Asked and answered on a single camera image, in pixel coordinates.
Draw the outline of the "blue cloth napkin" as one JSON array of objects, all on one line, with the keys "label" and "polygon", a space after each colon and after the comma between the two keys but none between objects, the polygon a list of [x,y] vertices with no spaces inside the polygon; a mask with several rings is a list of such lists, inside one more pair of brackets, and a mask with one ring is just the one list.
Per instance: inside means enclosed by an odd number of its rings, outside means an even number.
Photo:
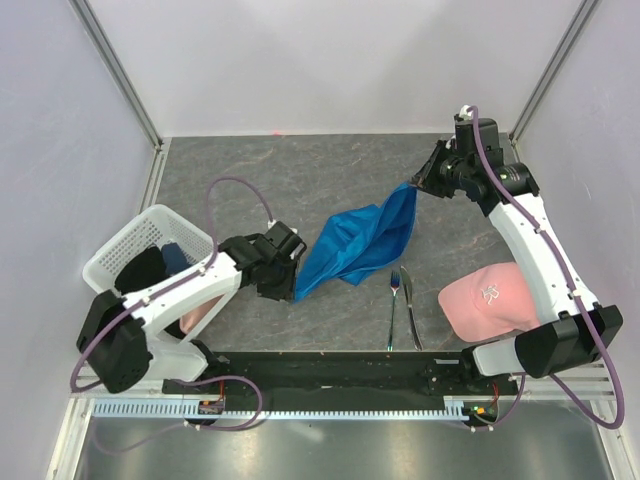
[{"label": "blue cloth napkin", "polygon": [[299,270],[294,301],[334,279],[357,286],[394,264],[410,242],[416,211],[417,190],[403,183],[379,205],[332,215]]}]

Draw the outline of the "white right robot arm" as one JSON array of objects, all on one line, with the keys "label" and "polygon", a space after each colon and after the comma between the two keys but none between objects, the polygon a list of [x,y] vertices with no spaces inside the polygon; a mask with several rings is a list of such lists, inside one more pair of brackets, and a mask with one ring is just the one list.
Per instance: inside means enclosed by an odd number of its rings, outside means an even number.
[{"label": "white right robot arm", "polygon": [[547,218],[539,187],[522,163],[506,164],[500,148],[484,166],[475,149],[467,152],[439,140],[411,185],[451,198],[458,190],[476,203],[508,245],[533,297],[540,324],[510,340],[472,347],[472,360],[458,368],[458,381],[477,394],[494,376],[524,372],[543,378],[601,360],[623,318],[617,306],[604,306],[580,279]]}]

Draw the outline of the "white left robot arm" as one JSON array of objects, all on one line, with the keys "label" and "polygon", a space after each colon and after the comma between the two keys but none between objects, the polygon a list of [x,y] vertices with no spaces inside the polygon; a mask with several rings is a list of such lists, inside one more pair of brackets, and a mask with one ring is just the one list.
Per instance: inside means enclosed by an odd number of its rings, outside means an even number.
[{"label": "white left robot arm", "polygon": [[273,228],[235,236],[189,269],[154,286],[93,301],[78,338],[80,361],[111,394],[142,380],[185,381],[198,393],[219,382],[219,369],[195,343],[239,289],[255,286],[276,301],[293,298],[305,242]]}]

